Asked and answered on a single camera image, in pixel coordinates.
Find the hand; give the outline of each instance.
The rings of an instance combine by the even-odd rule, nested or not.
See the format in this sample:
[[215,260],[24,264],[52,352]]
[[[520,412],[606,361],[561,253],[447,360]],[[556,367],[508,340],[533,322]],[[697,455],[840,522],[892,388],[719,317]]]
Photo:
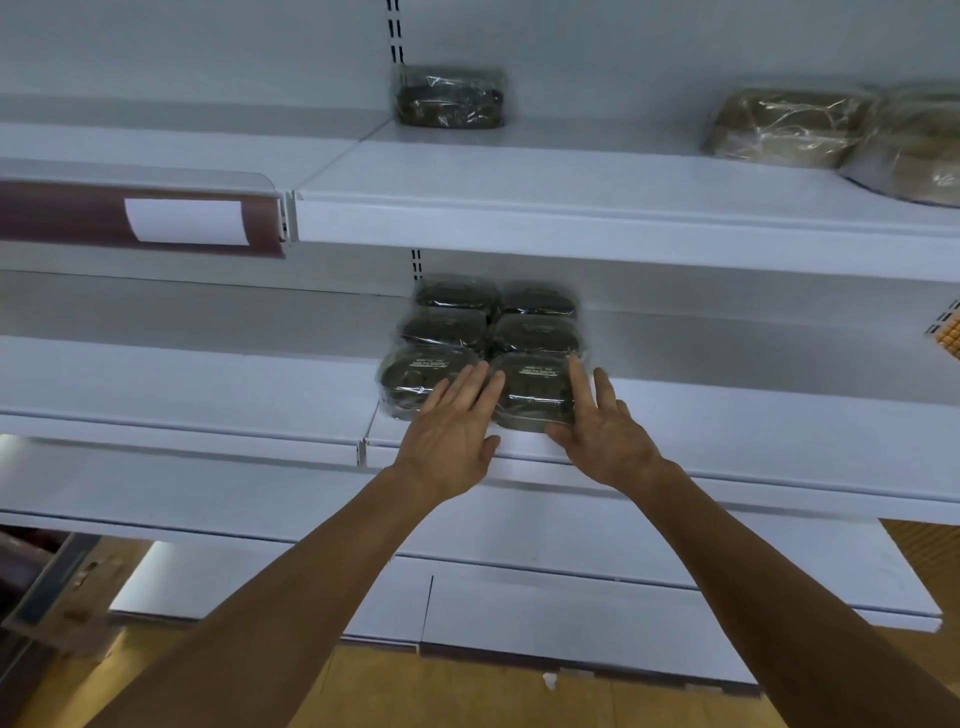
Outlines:
[[500,444],[499,437],[486,434],[504,375],[497,372],[485,387],[489,370],[490,364],[482,361],[466,366],[452,384],[441,381],[400,443],[394,467],[409,471],[440,500],[483,480]]
[[569,367],[576,420],[573,427],[548,425],[546,434],[587,477],[630,496],[628,491],[666,461],[647,431],[634,422],[627,403],[616,398],[606,372],[593,372],[594,402],[580,359],[570,356]]

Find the clear plastic wrap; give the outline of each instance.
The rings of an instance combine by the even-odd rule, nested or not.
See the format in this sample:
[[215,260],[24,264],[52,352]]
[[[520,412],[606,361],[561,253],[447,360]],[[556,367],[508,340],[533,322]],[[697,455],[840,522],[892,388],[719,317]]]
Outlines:
[[539,316],[577,317],[577,303],[561,288],[531,281],[515,281],[503,287],[499,313],[529,313]]
[[840,174],[889,197],[960,206],[960,86],[892,91]]
[[502,127],[505,86],[503,73],[493,69],[397,65],[396,120],[436,129]]
[[406,344],[466,347],[483,354],[487,349],[487,317],[468,308],[416,306],[396,327]]
[[715,157],[835,168],[860,140],[875,103],[866,87],[747,85],[724,102],[704,149]]
[[470,276],[424,276],[417,281],[414,303],[435,308],[470,308],[490,319],[499,295],[491,280]]
[[503,370],[503,393],[493,421],[509,429],[543,432],[548,423],[573,423],[573,390],[566,358],[551,354],[506,353],[491,364]]
[[577,322],[568,316],[508,313],[490,332],[490,356],[502,353],[552,353],[581,358],[587,353]]
[[408,345],[393,350],[380,363],[376,382],[380,401],[398,420],[411,420],[443,379],[453,381],[480,357],[463,347]]

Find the left hand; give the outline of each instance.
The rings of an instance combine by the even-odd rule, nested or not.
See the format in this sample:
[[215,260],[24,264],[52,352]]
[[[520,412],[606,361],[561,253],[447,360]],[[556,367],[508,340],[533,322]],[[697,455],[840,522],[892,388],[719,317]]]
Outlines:
[[489,370],[490,364],[482,361],[467,366],[452,384],[440,382],[400,443],[394,467],[439,500],[459,496],[483,480],[500,444],[498,436],[486,435],[504,375],[497,372],[485,387]]

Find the finger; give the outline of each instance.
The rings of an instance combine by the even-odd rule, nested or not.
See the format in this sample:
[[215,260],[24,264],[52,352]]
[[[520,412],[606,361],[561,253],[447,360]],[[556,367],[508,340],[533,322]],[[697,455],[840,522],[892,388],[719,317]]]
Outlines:
[[610,378],[600,367],[593,370],[593,385],[597,388],[597,406],[612,412],[616,409],[616,392],[610,384]]
[[490,461],[496,455],[496,449],[500,447],[500,436],[491,435],[483,441],[480,446],[480,465],[483,467],[484,475],[487,474],[487,468],[490,467]]
[[573,445],[573,430],[566,425],[557,425],[550,423],[544,430],[546,436],[553,440],[564,450],[570,449]]
[[433,388],[433,392],[426,398],[426,401],[423,403],[423,406],[420,408],[420,413],[429,412],[431,409],[437,406],[437,404],[444,398],[444,392],[446,388],[450,386],[449,379],[441,379],[437,382],[437,386]]
[[444,398],[440,400],[440,404],[451,404],[454,400],[456,400],[457,392],[463,388],[464,382],[467,381],[472,372],[472,364],[467,364],[466,367],[461,369],[460,374],[457,375],[457,378],[454,379],[453,383],[447,388]]
[[494,372],[487,386],[480,393],[480,397],[477,398],[476,404],[473,405],[473,411],[485,423],[488,423],[493,416],[493,410],[496,408],[496,403],[500,399],[500,393],[503,392],[503,385],[506,381],[507,376],[503,373],[503,370]]
[[481,361],[470,372],[470,376],[464,381],[464,386],[457,392],[457,397],[453,401],[453,406],[459,410],[467,412],[476,402],[477,395],[483,388],[483,383],[487,381],[487,372],[490,370],[490,364]]
[[590,381],[580,358],[572,354],[569,358],[570,388],[573,390],[573,402],[576,412],[587,412],[597,408],[593,402],[593,393],[590,391]]

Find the right hand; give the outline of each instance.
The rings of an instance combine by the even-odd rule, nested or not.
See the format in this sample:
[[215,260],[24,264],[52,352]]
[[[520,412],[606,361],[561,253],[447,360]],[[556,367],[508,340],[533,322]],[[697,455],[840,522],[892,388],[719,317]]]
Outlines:
[[627,403],[616,398],[606,372],[593,371],[597,389],[593,401],[580,359],[570,356],[569,368],[574,425],[548,425],[546,434],[587,477],[629,496],[646,475],[666,461],[647,431],[634,422]]

